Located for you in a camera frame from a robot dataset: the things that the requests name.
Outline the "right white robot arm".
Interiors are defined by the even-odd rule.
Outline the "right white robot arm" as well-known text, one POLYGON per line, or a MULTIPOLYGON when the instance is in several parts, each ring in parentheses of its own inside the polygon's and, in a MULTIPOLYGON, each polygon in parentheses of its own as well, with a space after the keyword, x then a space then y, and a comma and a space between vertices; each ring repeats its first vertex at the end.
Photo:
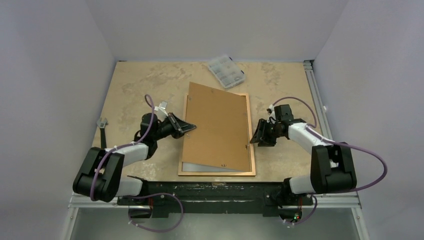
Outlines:
POLYGON ((301 194, 327 194, 356 188, 357 177, 349 147, 330 141, 295 118, 288 104, 270 106, 268 119, 261 118, 250 140, 259 147, 273 147, 278 138, 297 143, 310 154, 308 175, 286 178, 280 196, 288 204, 301 194))

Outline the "brown frame backing board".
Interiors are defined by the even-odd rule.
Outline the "brown frame backing board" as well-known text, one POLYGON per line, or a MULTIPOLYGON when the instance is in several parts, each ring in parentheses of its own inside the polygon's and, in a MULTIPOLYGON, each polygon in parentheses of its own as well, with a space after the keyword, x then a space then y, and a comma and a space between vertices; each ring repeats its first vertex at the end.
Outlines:
POLYGON ((185 134, 182 161, 250 172, 252 123, 247 94, 235 94, 191 82, 185 121, 196 129, 185 134))

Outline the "wooden picture frame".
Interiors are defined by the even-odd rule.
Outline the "wooden picture frame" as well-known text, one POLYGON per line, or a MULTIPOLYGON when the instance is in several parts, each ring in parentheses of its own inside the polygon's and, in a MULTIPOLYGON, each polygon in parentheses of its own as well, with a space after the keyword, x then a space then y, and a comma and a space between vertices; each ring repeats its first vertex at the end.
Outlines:
POLYGON ((249 163, 250 163, 250 171, 246 172, 190 172, 190 171, 182 171, 183 164, 183 153, 180 154, 179 162, 178 162, 178 176, 213 176, 213 177, 255 177, 256 176, 256 163, 255 163, 255 152, 254 145, 248 144, 246 148, 249 150, 249 163))

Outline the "clear plastic organizer box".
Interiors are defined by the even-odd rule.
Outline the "clear plastic organizer box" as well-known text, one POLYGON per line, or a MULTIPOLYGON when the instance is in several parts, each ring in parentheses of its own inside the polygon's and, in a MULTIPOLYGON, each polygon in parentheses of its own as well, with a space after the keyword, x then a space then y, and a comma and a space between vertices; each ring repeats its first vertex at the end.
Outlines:
POLYGON ((245 73, 228 55, 211 59, 207 62, 207 67, 224 89, 240 85, 246 79, 245 73))

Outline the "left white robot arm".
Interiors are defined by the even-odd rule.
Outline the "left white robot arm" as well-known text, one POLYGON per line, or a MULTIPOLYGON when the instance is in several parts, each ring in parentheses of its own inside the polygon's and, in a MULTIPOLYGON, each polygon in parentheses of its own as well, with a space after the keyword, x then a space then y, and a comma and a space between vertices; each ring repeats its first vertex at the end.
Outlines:
POLYGON ((110 202, 115 197, 130 197, 138 205, 149 199, 147 181, 136 176, 123 176, 123 168, 150 159, 158 141, 171 136, 179 139, 196 129, 196 125, 168 113, 164 120, 155 113, 144 114, 140 129, 130 143, 112 148, 91 147, 73 181, 76 194, 92 201, 110 202))

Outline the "landscape photo print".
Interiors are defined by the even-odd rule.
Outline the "landscape photo print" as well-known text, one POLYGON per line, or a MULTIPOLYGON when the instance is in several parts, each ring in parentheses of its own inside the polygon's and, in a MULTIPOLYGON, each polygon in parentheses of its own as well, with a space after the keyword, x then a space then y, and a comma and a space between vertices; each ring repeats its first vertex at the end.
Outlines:
POLYGON ((239 170, 229 169, 225 167, 216 167, 210 165, 201 165, 190 162, 182 163, 183 172, 240 172, 239 170))

